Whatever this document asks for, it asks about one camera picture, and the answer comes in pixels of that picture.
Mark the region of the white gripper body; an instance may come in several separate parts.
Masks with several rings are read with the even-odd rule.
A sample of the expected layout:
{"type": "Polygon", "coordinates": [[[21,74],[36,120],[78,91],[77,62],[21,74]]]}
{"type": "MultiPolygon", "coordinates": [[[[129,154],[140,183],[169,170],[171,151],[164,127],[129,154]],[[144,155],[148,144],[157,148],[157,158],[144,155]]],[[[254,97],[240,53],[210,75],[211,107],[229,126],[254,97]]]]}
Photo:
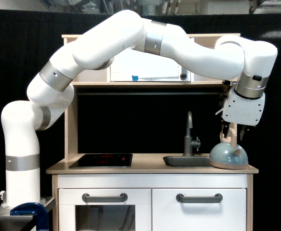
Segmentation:
{"type": "Polygon", "coordinates": [[[264,105],[264,93],[259,99],[246,99],[231,89],[224,103],[222,118],[230,123],[255,126],[261,119],[264,105]]]}

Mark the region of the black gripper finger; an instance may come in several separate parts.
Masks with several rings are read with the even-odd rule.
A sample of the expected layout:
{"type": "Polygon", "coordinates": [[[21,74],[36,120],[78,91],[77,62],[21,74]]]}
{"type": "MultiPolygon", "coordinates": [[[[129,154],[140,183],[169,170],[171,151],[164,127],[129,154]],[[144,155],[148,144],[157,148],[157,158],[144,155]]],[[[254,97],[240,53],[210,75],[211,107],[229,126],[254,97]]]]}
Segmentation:
{"type": "Polygon", "coordinates": [[[222,137],[226,138],[229,131],[230,122],[222,120],[222,125],[222,137]]]}
{"type": "Polygon", "coordinates": [[[242,141],[243,140],[243,136],[245,134],[245,128],[246,126],[245,125],[242,125],[241,126],[241,129],[240,129],[240,140],[242,141]]]}

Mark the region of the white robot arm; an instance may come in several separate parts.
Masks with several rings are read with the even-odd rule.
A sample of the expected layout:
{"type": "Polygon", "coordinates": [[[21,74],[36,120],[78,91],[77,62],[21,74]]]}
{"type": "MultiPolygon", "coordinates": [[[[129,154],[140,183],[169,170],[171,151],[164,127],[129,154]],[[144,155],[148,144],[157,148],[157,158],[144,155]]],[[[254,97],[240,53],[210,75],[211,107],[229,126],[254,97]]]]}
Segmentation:
{"type": "Polygon", "coordinates": [[[224,105],[222,118],[254,126],[261,113],[256,104],[264,90],[278,50],[265,41],[225,35],[206,48],[176,25],[141,18],[123,10],[57,50],[27,88],[26,101],[7,104],[1,113],[5,138],[5,205],[14,208],[40,202],[40,146],[37,131],[51,127],[74,98],[73,79],[84,70],[109,67],[126,49],[170,58],[191,73],[219,79],[236,78],[228,95],[236,106],[224,105]]]}

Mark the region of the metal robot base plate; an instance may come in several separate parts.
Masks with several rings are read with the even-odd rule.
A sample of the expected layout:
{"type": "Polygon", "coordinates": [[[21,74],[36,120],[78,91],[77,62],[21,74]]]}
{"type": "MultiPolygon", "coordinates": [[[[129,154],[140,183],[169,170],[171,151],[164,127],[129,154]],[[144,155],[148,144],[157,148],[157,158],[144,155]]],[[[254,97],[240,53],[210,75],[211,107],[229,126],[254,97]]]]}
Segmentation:
{"type": "Polygon", "coordinates": [[[12,208],[8,207],[6,204],[0,205],[0,220],[32,220],[33,218],[39,218],[41,215],[45,216],[48,214],[55,206],[55,199],[51,196],[42,197],[40,204],[44,207],[44,211],[39,213],[32,211],[25,212],[13,212],[11,213],[12,208]]]}

